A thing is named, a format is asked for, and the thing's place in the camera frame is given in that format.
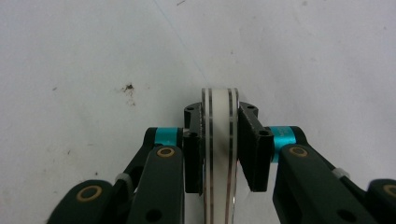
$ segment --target white tabletop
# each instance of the white tabletop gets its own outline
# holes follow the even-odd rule
[[[363,189],[396,179],[395,1],[1,1],[0,222],[43,223],[73,186],[114,183],[151,126],[236,87]],[[132,84],[134,89],[124,91]],[[242,172],[234,223],[277,223]],[[203,223],[187,195],[186,223]]]

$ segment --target white roll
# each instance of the white roll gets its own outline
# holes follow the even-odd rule
[[[203,89],[205,223],[233,223],[238,139],[237,89]]]

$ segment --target tape roll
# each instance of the tape roll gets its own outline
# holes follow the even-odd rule
[[[203,89],[205,223],[233,223],[238,139],[237,89]]]

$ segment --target white spool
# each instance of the white spool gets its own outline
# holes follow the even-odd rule
[[[203,89],[205,223],[233,223],[238,139],[237,89]]]

